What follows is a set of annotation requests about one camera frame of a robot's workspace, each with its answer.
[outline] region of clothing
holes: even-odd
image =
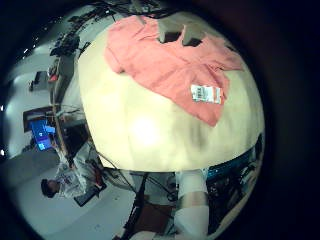
[[[183,46],[183,33],[175,42],[160,43],[154,19],[135,16],[117,21],[108,31],[104,56],[110,68],[126,72],[143,87],[171,99],[185,111],[215,126],[227,98],[229,80],[223,70],[241,70],[239,55],[222,38],[209,34],[196,47]],[[196,102],[191,86],[218,89],[221,99]]]
[[[90,163],[85,162],[87,159],[97,159],[97,154],[91,144],[88,141],[83,144],[73,158],[75,170],[69,168],[62,152],[57,149],[56,151],[60,157],[60,164],[54,179],[60,183],[59,195],[73,198],[85,194],[95,184],[94,168]]]

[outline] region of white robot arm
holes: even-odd
[[[177,174],[179,183],[178,210],[174,225],[179,234],[159,236],[142,231],[130,240],[204,240],[208,234],[209,206],[206,182],[201,170],[183,171]]]

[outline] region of table surface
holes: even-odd
[[[213,166],[244,153],[264,131],[259,92],[244,62],[244,71],[225,72],[228,98],[211,127],[126,73],[114,73],[103,57],[106,40],[107,29],[79,58],[78,74],[97,151],[117,168],[167,172]]]

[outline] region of white label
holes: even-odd
[[[191,93],[192,99],[196,102],[202,101],[221,104],[221,88],[192,84]]]
[[[221,88],[215,88],[216,89],[216,99],[214,103],[221,104]]]

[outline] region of man sitting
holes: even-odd
[[[82,145],[70,167],[55,141],[51,143],[59,155],[60,163],[53,179],[42,179],[43,195],[53,198],[58,193],[61,197],[74,198],[85,194],[93,185],[97,186],[95,168],[91,161],[99,164],[98,155],[91,141],[88,140]]]

